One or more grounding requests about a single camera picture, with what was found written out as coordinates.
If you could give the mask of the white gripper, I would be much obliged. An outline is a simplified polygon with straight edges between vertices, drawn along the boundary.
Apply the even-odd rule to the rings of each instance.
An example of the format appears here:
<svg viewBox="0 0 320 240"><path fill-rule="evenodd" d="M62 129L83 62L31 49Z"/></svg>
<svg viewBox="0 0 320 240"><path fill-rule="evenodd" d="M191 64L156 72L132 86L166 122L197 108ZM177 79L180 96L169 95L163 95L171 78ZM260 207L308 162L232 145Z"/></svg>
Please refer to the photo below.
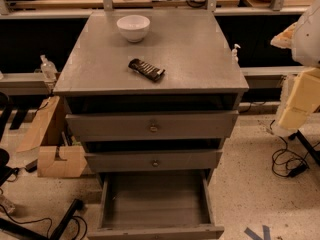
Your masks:
<svg viewBox="0 0 320 240"><path fill-rule="evenodd" d="M296 25L294 22L274 36L270 44L277 48L290 49ZM288 75L282 86L273 133L281 137L296 133L319 107L320 70L305 67L297 76Z"/></svg>

